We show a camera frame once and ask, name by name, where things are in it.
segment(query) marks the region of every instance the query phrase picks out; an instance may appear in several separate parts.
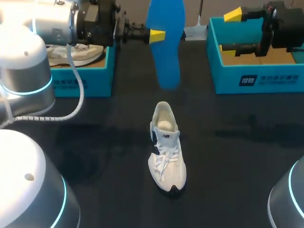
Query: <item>shoe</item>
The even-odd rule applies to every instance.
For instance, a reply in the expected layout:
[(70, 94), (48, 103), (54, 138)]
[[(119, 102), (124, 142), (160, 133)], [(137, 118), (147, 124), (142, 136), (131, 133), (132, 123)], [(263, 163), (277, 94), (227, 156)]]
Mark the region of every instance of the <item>shoe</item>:
[[(104, 52), (103, 46), (77, 44), (71, 48), (72, 59), (76, 67), (87, 65), (98, 59)], [(68, 64), (66, 46), (47, 46), (47, 56), (51, 67)]]
[(154, 181), (166, 192), (180, 192), (186, 183), (186, 165), (181, 152), (180, 131), (167, 102), (156, 105), (150, 133), (154, 150), (148, 164)]

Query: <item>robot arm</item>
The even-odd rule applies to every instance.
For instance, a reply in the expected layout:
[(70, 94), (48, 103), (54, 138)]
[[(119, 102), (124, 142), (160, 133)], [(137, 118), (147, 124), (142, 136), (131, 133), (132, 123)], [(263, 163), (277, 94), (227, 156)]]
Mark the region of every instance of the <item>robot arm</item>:
[(146, 44), (165, 39), (164, 31), (130, 24), (126, 12), (116, 17), (115, 0), (90, 0), (79, 8), (70, 0), (0, 0), (0, 123), (7, 106), (13, 116), (41, 115), (53, 106), (45, 44), (111, 47), (130, 39)]
[(129, 39), (149, 44), (164, 40), (144, 24), (131, 24), (115, 0), (90, 0), (79, 9), (67, 0), (0, 0), (0, 23), (24, 25), (46, 44), (94, 44), (111, 47)]
[(303, 10), (288, 9), (283, 1), (271, 1), (262, 8), (239, 7), (224, 15), (225, 22), (246, 21), (263, 18), (262, 38), (256, 44), (222, 45), (222, 51), (235, 51), (235, 56), (255, 53), (257, 57), (266, 56), (269, 47), (286, 48), (287, 52), (297, 51), (304, 43)]

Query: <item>white cable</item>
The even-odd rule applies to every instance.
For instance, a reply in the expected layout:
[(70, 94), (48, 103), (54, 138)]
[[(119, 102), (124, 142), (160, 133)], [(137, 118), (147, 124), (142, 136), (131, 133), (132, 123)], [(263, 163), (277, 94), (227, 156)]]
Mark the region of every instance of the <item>white cable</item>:
[(8, 115), (8, 122), (12, 123), (14, 117), (13, 117), (13, 113), (12, 113), (11, 108), (10, 108), (10, 102), (8, 100), (6, 91), (3, 87), (1, 77), (0, 77), (0, 94), (1, 94), (1, 97), (3, 98), (6, 114)]
[(62, 116), (62, 117), (41, 117), (41, 116), (18, 116), (18, 117), (14, 117), (11, 121), (5, 121), (3, 124), (0, 125), (0, 129), (6, 127), (7, 125), (9, 125), (10, 123), (16, 122), (16, 121), (48, 121), (48, 122), (59, 122), (59, 121), (65, 121), (65, 120), (69, 120), (71, 118), (73, 118), (76, 114), (78, 114), (79, 110), (81, 109), (84, 99), (85, 99), (85, 89), (84, 89), (84, 85), (81, 81), (80, 75), (74, 65), (74, 62), (72, 60), (72, 55), (71, 55), (71, 46), (69, 44), (67, 44), (66, 46), (66, 55), (67, 55), (67, 59), (70, 63), (71, 69), (73, 70), (73, 73), (78, 81), (79, 84), (79, 90), (80, 90), (80, 98), (79, 98), (79, 102), (78, 105), (76, 107), (76, 109), (70, 113), (69, 115), (66, 116)]

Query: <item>black tabletop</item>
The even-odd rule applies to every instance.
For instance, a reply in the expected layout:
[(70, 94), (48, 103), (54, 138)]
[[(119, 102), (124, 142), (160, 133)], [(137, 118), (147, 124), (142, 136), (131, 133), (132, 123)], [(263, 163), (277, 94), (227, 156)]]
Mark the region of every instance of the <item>black tabletop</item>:
[[(15, 123), (73, 188), (81, 228), (270, 228), (267, 200), (304, 154), (304, 95), (216, 95), (204, 41), (180, 45), (181, 86), (161, 91), (149, 47), (130, 42), (118, 57), (111, 98), (86, 99), (64, 123)], [(148, 168), (149, 124), (167, 101), (181, 131), (184, 194), (158, 191)], [(65, 115), (76, 99), (58, 99)]]

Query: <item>blue insole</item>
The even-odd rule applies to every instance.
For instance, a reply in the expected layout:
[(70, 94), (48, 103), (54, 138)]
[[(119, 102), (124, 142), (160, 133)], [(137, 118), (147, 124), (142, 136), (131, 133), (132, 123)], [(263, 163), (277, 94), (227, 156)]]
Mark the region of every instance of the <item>blue insole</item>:
[(150, 44), (156, 74), (162, 89), (176, 89), (180, 83), (178, 47), (185, 28), (182, 0), (151, 0), (146, 26), (166, 31), (166, 39)]

